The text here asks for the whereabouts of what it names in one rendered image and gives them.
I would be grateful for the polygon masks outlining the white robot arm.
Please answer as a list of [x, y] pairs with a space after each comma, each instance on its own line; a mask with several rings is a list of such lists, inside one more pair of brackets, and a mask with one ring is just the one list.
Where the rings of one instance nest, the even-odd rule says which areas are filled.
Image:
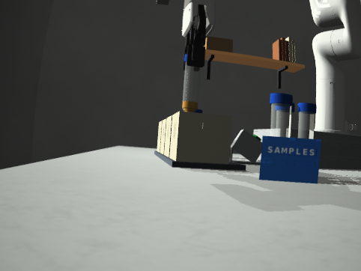
[[348, 130], [356, 131], [357, 126], [345, 120], [346, 81], [339, 61], [361, 58], [360, 9], [356, 0], [309, 1], [317, 26], [345, 27], [321, 32], [312, 41], [316, 63], [315, 131], [349, 134]]

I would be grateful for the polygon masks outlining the blue tube rack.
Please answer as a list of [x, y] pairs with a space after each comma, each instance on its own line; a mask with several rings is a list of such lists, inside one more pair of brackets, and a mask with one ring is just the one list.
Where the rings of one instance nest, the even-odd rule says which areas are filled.
[[321, 139], [262, 137], [259, 180], [318, 183]]

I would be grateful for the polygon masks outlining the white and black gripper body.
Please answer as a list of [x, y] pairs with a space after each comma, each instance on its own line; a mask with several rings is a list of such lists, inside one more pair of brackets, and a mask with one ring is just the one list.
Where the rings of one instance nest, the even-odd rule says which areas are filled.
[[[198, 25], [198, 5], [204, 5], [206, 16], [206, 38], [214, 30], [215, 27], [215, 0], [185, 0], [183, 9], [183, 29], [184, 37], [190, 34], [190, 29], [194, 23], [194, 28]], [[193, 21], [195, 17], [195, 21]], [[208, 18], [207, 18], [208, 17]], [[189, 33], [188, 33], [189, 32]]]

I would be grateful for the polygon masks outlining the beige bucket adapter with holes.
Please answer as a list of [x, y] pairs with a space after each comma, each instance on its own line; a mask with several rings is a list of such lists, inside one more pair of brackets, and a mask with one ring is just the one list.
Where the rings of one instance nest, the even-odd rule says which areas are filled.
[[172, 115], [170, 159], [229, 164], [232, 116], [196, 112]]

